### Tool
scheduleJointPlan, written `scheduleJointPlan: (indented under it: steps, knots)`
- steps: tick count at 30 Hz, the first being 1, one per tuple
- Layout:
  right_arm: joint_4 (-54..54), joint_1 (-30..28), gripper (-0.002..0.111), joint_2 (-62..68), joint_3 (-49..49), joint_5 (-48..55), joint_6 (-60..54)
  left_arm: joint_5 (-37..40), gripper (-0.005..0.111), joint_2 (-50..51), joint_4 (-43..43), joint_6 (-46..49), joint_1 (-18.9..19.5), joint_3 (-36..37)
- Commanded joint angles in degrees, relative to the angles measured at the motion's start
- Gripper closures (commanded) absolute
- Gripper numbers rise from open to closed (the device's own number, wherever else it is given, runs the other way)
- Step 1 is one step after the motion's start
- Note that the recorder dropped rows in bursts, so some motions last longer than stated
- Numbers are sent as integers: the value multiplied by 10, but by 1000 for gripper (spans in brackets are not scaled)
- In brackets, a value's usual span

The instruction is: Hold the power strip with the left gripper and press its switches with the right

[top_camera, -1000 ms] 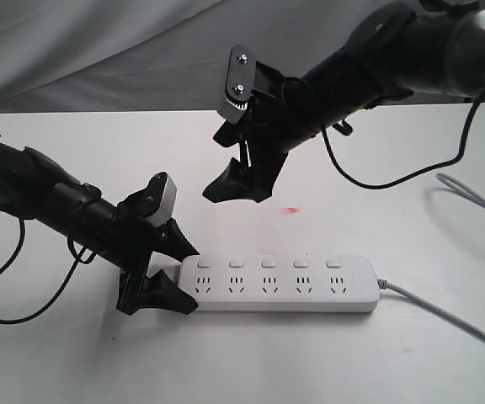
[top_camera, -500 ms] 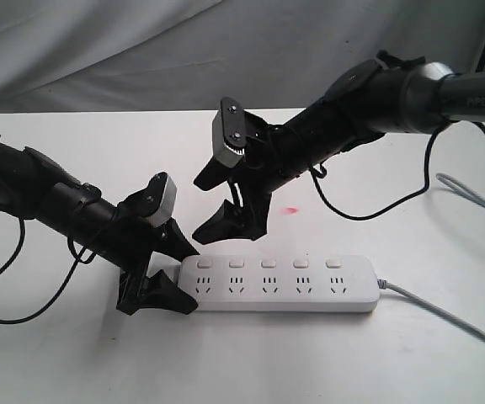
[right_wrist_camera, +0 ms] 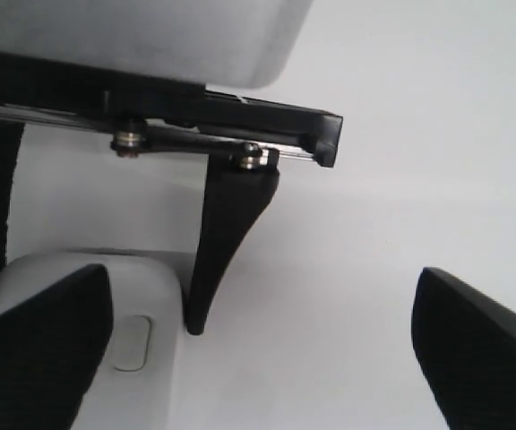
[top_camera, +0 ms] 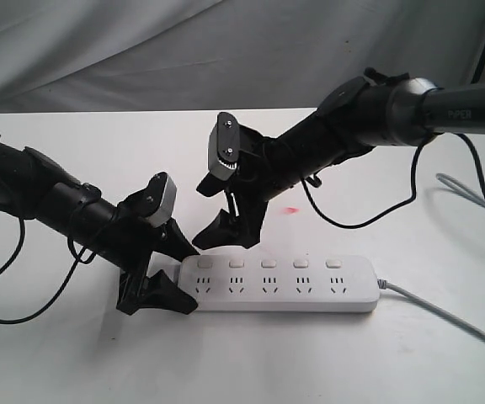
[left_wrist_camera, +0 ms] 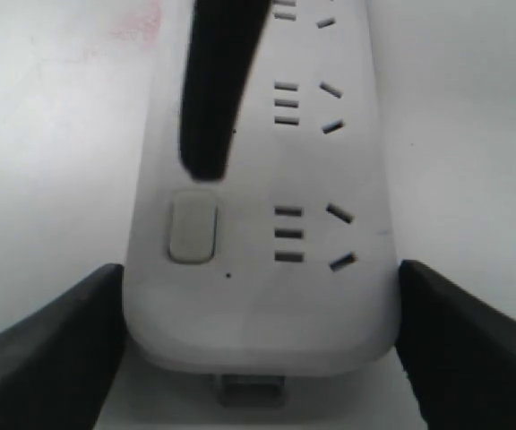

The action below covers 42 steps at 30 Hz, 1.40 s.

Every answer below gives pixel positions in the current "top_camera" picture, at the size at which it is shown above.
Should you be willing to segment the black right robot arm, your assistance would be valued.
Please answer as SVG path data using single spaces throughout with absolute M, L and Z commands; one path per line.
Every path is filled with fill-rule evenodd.
M 227 209 L 193 243 L 202 250 L 253 247 L 268 203 L 287 189 L 298 184 L 317 188 L 324 168 L 378 146 L 411 146 L 421 152 L 444 133 L 485 135 L 485 82 L 444 89 L 425 78 L 387 76 L 368 68 L 276 138 L 221 112 L 209 137 L 208 172 L 197 190 L 206 197 L 224 194 Z

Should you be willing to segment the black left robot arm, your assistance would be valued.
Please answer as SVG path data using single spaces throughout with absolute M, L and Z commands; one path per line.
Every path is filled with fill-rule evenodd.
M 0 141 L 0 211 L 20 225 L 37 220 L 65 236 L 77 263 L 90 262 L 75 251 L 80 244 L 118 267 L 116 307 L 127 315 L 145 308 L 189 314 L 198 307 L 163 270 L 147 275 L 153 253 L 179 262 L 197 253 L 172 217 L 176 192 L 172 178 L 160 172 L 144 189 L 112 205 L 100 189 L 40 151 Z

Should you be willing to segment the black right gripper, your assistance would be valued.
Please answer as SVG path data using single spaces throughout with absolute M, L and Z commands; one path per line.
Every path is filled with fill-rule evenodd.
M 276 138 L 240 126 L 237 169 L 227 181 L 209 170 L 196 190 L 205 197 L 224 194 L 227 206 L 192 240 L 195 247 L 260 243 L 268 203 L 301 181 L 301 127 L 295 125 Z

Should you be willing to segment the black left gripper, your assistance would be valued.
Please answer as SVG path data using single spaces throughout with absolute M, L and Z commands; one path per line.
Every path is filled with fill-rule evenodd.
M 121 272 L 116 309 L 127 315 L 140 309 L 190 314 L 198 308 L 195 298 L 181 290 L 164 270 L 160 269 L 152 277 L 147 275 L 147 270 L 153 252 L 178 262 L 200 253 L 174 218 L 152 227 L 141 215 L 145 188 L 117 204 L 113 219 L 101 233 L 109 247 L 119 254 L 117 266 Z

